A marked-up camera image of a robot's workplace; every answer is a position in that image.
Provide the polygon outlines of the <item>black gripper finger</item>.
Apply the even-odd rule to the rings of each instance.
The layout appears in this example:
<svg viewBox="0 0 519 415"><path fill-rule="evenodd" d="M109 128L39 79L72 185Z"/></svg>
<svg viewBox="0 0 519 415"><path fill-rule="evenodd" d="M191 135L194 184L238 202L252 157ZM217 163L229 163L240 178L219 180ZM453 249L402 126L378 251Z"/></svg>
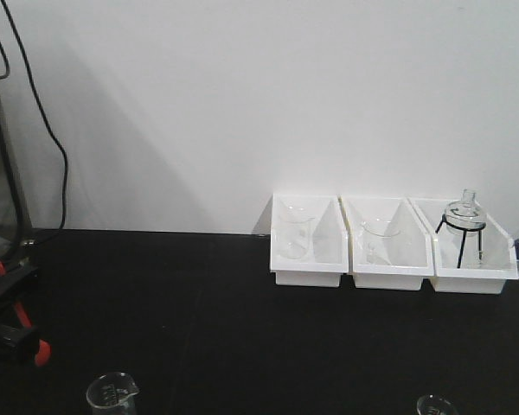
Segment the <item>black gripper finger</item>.
<svg viewBox="0 0 519 415"><path fill-rule="evenodd" d="M19 300L38 283L38 268L32 265L19 266L0 276L0 312Z"/></svg>
<svg viewBox="0 0 519 415"><path fill-rule="evenodd" d="M26 362L39 351L37 327L14 328L0 323L0 361Z"/></svg>

